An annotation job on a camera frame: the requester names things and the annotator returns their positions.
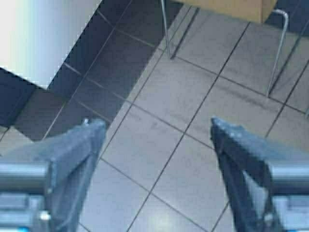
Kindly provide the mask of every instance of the chair frame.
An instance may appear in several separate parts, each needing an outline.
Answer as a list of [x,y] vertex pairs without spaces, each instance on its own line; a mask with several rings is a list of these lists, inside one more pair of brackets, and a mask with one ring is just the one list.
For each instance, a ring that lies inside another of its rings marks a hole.
[[[166,46],[167,46],[167,53],[170,59],[173,58],[173,54],[171,54],[171,50],[170,50],[170,45],[169,45],[169,33],[168,33],[168,24],[167,24],[167,15],[166,15],[166,0],[161,0],[161,6],[162,6],[162,13],[163,13],[163,23],[164,23],[164,30],[165,30],[165,39],[166,39]],[[274,67],[272,70],[272,75],[271,75],[271,79],[269,81],[268,84],[268,88],[267,88],[267,92],[266,92],[266,96],[269,97],[269,95],[271,94],[271,91],[274,88],[274,84],[276,83],[276,79],[275,79],[275,75],[276,75],[276,71],[278,69],[278,62],[279,62],[279,58],[282,52],[282,47],[284,44],[284,40],[286,37],[286,32],[289,26],[289,15],[280,9],[274,9],[272,11],[275,14],[281,15],[284,19],[284,26],[283,26],[283,30],[282,30],[282,34],[281,34],[281,38],[280,38],[280,43],[279,43],[279,48],[276,54],[276,59],[275,59],[275,63],[274,63]]]

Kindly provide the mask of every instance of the dark floor tile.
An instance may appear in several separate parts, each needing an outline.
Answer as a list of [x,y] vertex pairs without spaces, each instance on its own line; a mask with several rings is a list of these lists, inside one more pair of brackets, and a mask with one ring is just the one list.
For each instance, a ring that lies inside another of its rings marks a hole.
[[35,85],[0,68],[0,126],[10,127],[35,90]]
[[62,98],[38,88],[18,116],[15,128],[31,140],[41,140],[63,104]]
[[[301,0],[278,0],[275,9],[284,10],[291,17],[300,1]],[[283,28],[284,20],[281,15],[272,13],[266,23],[278,28]]]
[[82,76],[63,64],[48,89],[56,95],[69,100],[82,81],[82,78]]
[[124,100],[111,94],[89,80],[84,80],[74,98],[105,118],[113,121]]
[[85,118],[93,119],[100,118],[100,116],[83,107],[78,102],[72,100],[62,109],[47,137],[64,133],[74,126],[80,125]]
[[309,20],[309,1],[301,0],[297,9],[290,18],[289,29],[291,32],[300,33]]
[[306,23],[306,28],[304,29],[302,36],[309,37],[309,19],[308,22]]
[[[133,0],[117,27],[148,43],[158,45],[164,35],[159,2],[159,0]],[[181,7],[181,3],[167,0],[168,25],[171,25]]]
[[71,50],[66,62],[85,74],[109,37],[112,27],[96,12]]
[[98,9],[113,25],[115,25],[129,2],[130,0],[104,0]]
[[87,77],[126,98],[154,50],[114,31]]

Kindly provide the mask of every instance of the chair leg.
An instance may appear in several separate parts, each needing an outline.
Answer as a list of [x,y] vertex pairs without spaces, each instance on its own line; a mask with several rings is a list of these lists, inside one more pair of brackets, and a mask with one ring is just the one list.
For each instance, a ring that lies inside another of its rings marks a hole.
[[285,35],[286,35],[287,29],[288,29],[288,26],[289,26],[289,15],[285,11],[279,10],[279,9],[275,9],[275,10],[273,10],[273,13],[276,13],[276,14],[279,14],[279,15],[283,16],[283,18],[284,18],[284,27],[283,27],[283,30],[282,30],[282,35],[281,35],[281,39],[280,39],[280,43],[279,43],[279,48],[278,48],[277,55],[276,55],[275,64],[274,64],[273,71],[272,71],[271,80],[270,80],[270,82],[268,84],[268,89],[267,89],[267,93],[266,93],[267,97],[269,97],[269,95],[270,95],[270,93],[272,91],[274,82],[275,82],[275,75],[276,75],[276,70],[277,70],[277,67],[278,67],[278,61],[279,61],[279,57],[280,57],[280,54],[281,54],[281,51],[282,51],[282,46],[283,46],[283,43],[284,43]]
[[163,22],[164,22],[164,30],[165,30],[165,39],[166,39],[166,48],[168,51],[168,56],[171,59],[170,49],[169,49],[169,32],[168,32],[168,23],[166,19],[166,9],[165,9],[165,0],[161,0],[162,13],[163,13]]
[[305,117],[306,117],[306,118],[309,117],[309,108],[308,108],[308,110],[306,111]]

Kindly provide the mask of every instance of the wooden seat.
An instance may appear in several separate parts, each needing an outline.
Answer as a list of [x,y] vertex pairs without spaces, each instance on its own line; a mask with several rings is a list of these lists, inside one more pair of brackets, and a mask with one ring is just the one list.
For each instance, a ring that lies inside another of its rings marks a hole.
[[246,21],[264,23],[277,0],[175,0]]

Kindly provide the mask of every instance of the white table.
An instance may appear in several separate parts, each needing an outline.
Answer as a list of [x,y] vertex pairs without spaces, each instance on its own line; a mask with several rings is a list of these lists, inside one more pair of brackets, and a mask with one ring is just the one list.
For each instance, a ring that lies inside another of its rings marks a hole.
[[0,67],[47,89],[101,0],[8,0]]

